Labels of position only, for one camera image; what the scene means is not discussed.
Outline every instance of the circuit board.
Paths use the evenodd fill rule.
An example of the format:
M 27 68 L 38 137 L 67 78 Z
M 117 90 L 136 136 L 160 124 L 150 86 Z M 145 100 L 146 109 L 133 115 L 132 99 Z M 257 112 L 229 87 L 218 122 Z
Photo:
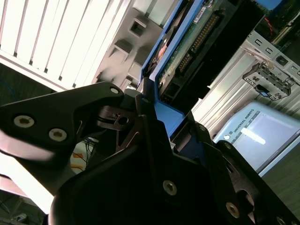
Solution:
M 189 51 L 196 52 L 198 50 L 213 25 L 218 21 L 219 16 L 214 12 L 219 8 L 221 2 L 222 1 L 219 0 L 213 1 L 213 3 L 207 3 L 200 9 L 194 22 L 190 25 L 182 41 L 167 62 L 159 78 L 159 88 L 164 85 L 168 76 L 175 73 L 176 69 L 180 72 L 185 69 L 192 59 Z

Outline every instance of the metal panel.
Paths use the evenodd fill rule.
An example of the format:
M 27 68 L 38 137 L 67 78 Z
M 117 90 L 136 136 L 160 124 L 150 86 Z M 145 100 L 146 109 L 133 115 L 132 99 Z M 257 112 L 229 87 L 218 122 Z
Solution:
M 56 91 L 90 84 L 132 1 L 0 0 L 0 63 Z
M 140 25 L 140 33 L 133 29 L 135 24 Z M 123 81 L 129 78 L 131 82 L 128 84 L 137 85 L 142 65 L 161 32 L 162 29 L 156 23 L 136 9 L 129 9 L 98 68 L 96 74 L 101 75 L 94 80 L 113 81 L 122 88 Z
M 8 177 L 0 175 L 0 189 L 6 192 L 27 197 L 27 195 Z
M 158 25 L 163 24 L 163 22 L 166 22 L 166 14 L 170 11 L 170 9 L 173 9 L 178 1 L 175 0 L 158 0 L 151 10 L 149 14 L 149 19 L 151 19 L 153 22 L 157 23 Z
M 300 87 L 298 85 L 292 86 L 290 96 L 271 101 L 259 95 L 252 86 L 242 80 L 242 75 L 257 62 L 255 56 L 241 47 L 212 83 L 208 95 L 203 100 L 199 100 L 193 108 L 195 120 L 203 124 L 212 137 L 236 112 L 253 100 L 300 119 Z
M 269 64 L 273 64 L 280 70 L 284 71 L 300 85 L 300 66 L 281 53 L 257 32 L 253 31 L 249 34 L 247 40 L 243 44 L 243 47 L 252 52 L 252 54 L 258 59 L 267 63 L 270 62 Z M 282 57 L 285 60 L 283 65 L 278 62 L 279 57 Z
M 136 10 L 140 11 L 141 13 L 146 14 L 149 6 L 151 3 L 155 0 L 135 0 L 135 3 L 133 4 L 132 8 L 135 8 Z

